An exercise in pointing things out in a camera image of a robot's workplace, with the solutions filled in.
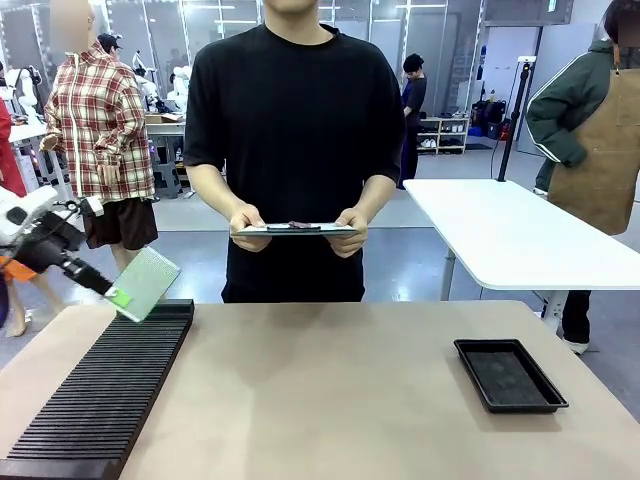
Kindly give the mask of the person right hand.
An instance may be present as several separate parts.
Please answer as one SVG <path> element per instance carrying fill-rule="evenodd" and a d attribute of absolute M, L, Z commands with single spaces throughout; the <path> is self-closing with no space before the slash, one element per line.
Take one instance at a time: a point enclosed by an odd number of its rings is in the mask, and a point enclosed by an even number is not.
<path fill-rule="evenodd" d="M 272 238 L 270 236 L 242 236 L 239 232 L 247 227 L 264 227 L 258 210 L 250 204 L 241 202 L 232 213 L 230 220 L 230 236 L 233 243 L 243 250 L 258 253 L 264 250 Z"/>

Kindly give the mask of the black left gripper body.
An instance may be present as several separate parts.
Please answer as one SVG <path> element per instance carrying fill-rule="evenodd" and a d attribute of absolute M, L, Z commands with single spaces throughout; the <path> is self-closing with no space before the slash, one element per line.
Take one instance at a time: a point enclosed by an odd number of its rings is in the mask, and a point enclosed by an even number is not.
<path fill-rule="evenodd" d="M 57 235 L 28 237 L 16 248 L 13 259 L 41 274 L 50 267 L 62 267 L 69 257 L 68 247 L 68 242 Z"/>

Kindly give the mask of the person left hand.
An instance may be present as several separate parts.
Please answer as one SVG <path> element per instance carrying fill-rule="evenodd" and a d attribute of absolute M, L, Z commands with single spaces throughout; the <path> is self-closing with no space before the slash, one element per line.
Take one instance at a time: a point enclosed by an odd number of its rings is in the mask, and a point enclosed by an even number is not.
<path fill-rule="evenodd" d="M 340 258 L 349 258 L 360 251 L 368 238 L 369 218 L 360 207 L 345 209 L 335 221 L 337 226 L 349 226 L 351 232 L 329 236 L 332 251 Z"/>

